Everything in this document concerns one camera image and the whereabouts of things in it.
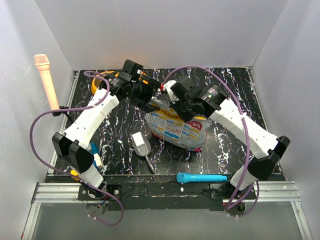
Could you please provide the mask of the pet food bag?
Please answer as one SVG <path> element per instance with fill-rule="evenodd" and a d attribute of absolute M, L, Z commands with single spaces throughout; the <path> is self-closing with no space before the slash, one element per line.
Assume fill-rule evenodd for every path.
<path fill-rule="evenodd" d="M 195 116 L 191 121 L 184 122 L 165 101 L 153 98 L 151 105 L 159 108 L 145 115 L 145 121 L 154 136 L 191 152 L 202 150 L 207 129 L 211 126 L 209 119 Z"/>

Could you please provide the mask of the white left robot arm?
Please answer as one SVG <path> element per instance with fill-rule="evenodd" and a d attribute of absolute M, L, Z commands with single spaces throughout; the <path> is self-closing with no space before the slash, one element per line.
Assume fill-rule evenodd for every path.
<path fill-rule="evenodd" d="M 160 82 L 146 75 L 126 80 L 107 74 L 74 123 L 63 133 L 56 132 L 53 135 L 52 142 L 57 156 L 75 170 L 82 181 L 90 185 L 89 194 L 95 200 L 103 199 L 107 191 L 102 184 L 104 178 L 94 166 L 94 155 L 87 150 L 92 136 L 123 99 L 131 99 L 135 106 L 147 113 L 157 110 L 149 102 L 161 87 Z"/>

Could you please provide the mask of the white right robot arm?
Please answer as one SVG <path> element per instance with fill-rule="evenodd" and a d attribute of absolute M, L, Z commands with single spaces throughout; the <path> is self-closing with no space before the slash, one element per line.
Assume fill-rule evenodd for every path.
<path fill-rule="evenodd" d="M 287 136 L 276 136 L 239 112 L 234 101 L 217 85 L 200 87 L 185 76 L 168 81 L 163 89 L 183 121 L 189 122 L 195 116 L 207 117 L 242 141 L 253 155 L 247 166 L 238 169 L 222 188 L 230 198 L 239 198 L 256 180 L 269 179 L 291 143 Z"/>

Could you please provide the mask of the metal food scoop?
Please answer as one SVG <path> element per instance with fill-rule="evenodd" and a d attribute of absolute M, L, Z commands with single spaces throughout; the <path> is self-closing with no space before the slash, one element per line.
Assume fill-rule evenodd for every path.
<path fill-rule="evenodd" d="M 151 144 L 147 140 L 146 136 L 141 132 L 136 132 L 131 135 L 133 142 L 133 148 L 135 153 L 146 159 L 148 167 L 152 174 L 155 174 L 155 167 L 151 160 L 149 159 L 149 154 L 151 153 Z"/>

